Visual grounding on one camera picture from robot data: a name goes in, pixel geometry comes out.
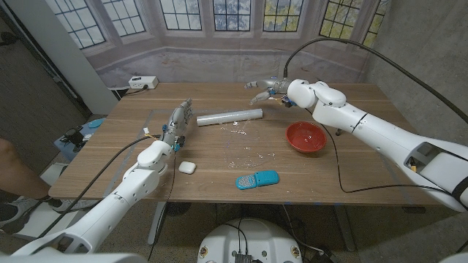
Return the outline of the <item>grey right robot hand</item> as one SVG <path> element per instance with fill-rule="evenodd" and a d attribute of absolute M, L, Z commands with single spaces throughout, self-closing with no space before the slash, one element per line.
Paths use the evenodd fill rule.
<path fill-rule="evenodd" d="M 296 106 L 296 103 L 291 101 L 287 95 L 287 90 L 291 82 L 288 79 L 277 79 L 276 77 L 264 80 L 257 80 L 247 83 L 244 88 L 260 88 L 263 92 L 256 95 L 253 99 L 250 100 L 249 104 L 253 105 L 260 101 L 265 101 L 270 99 L 273 95 L 280 94 L 282 98 L 280 102 L 285 107 Z"/>

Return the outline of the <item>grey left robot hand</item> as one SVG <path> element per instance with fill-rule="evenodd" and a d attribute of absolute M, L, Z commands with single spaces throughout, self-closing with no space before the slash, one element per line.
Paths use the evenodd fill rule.
<path fill-rule="evenodd" d="M 178 142 L 178 140 L 184 135 L 192 116 L 192 99 L 188 98 L 174 109 L 167 124 L 163 128 L 160 140 L 166 142 L 173 150 L 179 150 L 182 143 Z"/>

